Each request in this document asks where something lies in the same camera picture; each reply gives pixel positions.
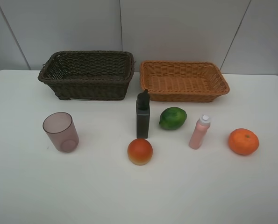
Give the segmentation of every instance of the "bottle cap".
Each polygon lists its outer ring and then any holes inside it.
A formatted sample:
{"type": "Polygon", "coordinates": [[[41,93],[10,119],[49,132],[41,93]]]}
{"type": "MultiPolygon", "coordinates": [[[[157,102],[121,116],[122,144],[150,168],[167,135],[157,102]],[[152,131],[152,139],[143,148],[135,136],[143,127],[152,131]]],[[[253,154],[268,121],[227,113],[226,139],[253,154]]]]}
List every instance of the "bottle cap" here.
{"type": "Polygon", "coordinates": [[[201,117],[200,117],[200,122],[203,123],[203,124],[210,124],[210,117],[203,114],[201,117]]]}
{"type": "Polygon", "coordinates": [[[148,108],[150,102],[150,96],[148,94],[148,90],[144,90],[144,92],[141,92],[138,94],[137,103],[141,107],[148,108]]]}

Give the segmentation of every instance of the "green lime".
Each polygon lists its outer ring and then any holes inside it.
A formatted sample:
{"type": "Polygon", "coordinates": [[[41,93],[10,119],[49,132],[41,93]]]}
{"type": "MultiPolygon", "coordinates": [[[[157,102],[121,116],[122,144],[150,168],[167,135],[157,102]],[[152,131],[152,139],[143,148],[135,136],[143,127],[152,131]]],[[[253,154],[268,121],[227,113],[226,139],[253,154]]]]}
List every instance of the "green lime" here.
{"type": "Polygon", "coordinates": [[[183,109],[170,107],[162,112],[159,125],[166,130],[176,130],[184,124],[186,117],[186,112],[183,109]]]}

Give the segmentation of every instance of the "pink translucent cup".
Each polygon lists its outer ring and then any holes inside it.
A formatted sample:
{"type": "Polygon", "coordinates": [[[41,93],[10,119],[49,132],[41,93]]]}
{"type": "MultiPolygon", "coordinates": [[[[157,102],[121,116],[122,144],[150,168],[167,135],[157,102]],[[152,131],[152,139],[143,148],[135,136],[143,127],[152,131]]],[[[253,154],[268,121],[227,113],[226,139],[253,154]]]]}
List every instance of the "pink translucent cup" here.
{"type": "Polygon", "coordinates": [[[62,153],[70,153],[78,146],[78,133],[68,113],[58,112],[48,116],[43,122],[43,129],[62,153]]]}

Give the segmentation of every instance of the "wall seam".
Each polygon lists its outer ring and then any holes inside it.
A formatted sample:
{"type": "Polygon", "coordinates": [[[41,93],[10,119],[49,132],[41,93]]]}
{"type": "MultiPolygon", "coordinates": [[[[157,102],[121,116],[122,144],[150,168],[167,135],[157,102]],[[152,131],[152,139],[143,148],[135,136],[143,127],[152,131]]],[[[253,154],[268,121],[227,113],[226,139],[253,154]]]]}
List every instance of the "wall seam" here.
{"type": "Polygon", "coordinates": [[[233,44],[233,42],[234,42],[234,39],[235,39],[235,37],[236,37],[236,35],[237,35],[237,33],[238,33],[238,30],[239,30],[240,27],[241,27],[242,21],[243,21],[243,19],[245,18],[245,15],[246,15],[246,13],[247,13],[247,11],[248,11],[248,8],[249,8],[251,2],[252,2],[252,0],[250,0],[249,3],[248,3],[248,5],[247,5],[247,8],[246,8],[246,10],[245,10],[245,13],[244,13],[243,16],[242,16],[241,22],[240,22],[240,24],[238,25],[238,28],[237,28],[237,30],[236,30],[236,33],[234,34],[234,37],[233,37],[233,39],[232,39],[232,41],[231,41],[231,44],[230,44],[230,46],[229,46],[229,49],[228,49],[226,55],[225,55],[225,58],[224,58],[223,63],[222,63],[222,65],[221,65],[221,67],[220,67],[220,70],[222,69],[222,67],[223,67],[223,65],[224,65],[224,63],[225,63],[225,60],[226,60],[226,58],[227,58],[227,56],[228,56],[228,53],[229,53],[229,51],[230,51],[230,49],[231,49],[231,46],[232,46],[232,44],[233,44]]]}
{"type": "Polygon", "coordinates": [[[18,47],[18,49],[19,49],[19,51],[20,51],[20,53],[21,53],[21,55],[22,55],[22,57],[23,57],[23,60],[24,60],[25,63],[27,64],[28,69],[31,70],[31,67],[30,67],[30,65],[29,65],[29,63],[28,63],[28,61],[27,61],[27,59],[26,59],[26,57],[25,57],[25,55],[24,55],[24,53],[23,53],[23,51],[22,51],[22,49],[21,49],[21,46],[19,45],[19,43],[18,43],[18,41],[17,41],[17,39],[16,39],[16,37],[15,37],[15,35],[14,35],[14,33],[13,33],[12,28],[10,27],[10,24],[9,24],[9,22],[8,22],[8,20],[7,20],[6,16],[5,16],[5,14],[4,14],[4,12],[3,12],[1,6],[0,6],[0,13],[1,13],[2,16],[3,16],[5,23],[7,24],[7,27],[8,27],[8,29],[9,29],[9,31],[10,31],[10,33],[11,33],[11,35],[12,35],[12,37],[13,37],[13,39],[14,39],[14,41],[15,41],[15,43],[16,43],[16,45],[17,45],[17,47],[18,47]]]}
{"type": "Polygon", "coordinates": [[[119,0],[119,10],[120,10],[120,32],[121,32],[121,50],[123,51],[123,41],[122,41],[122,17],[121,17],[121,0],[119,0]]]}

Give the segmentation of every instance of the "dark brown wicker basket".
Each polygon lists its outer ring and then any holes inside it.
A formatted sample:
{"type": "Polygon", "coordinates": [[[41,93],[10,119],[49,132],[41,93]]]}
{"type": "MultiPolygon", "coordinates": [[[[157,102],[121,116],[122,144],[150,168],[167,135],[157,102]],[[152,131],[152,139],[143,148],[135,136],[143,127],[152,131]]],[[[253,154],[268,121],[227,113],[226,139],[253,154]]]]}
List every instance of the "dark brown wicker basket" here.
{"type": "Polygon", "coordinates": [[[38,79],[59,99],[122,100],[133,74],[129,52],[60,51],[43,65],[38,79]]]}

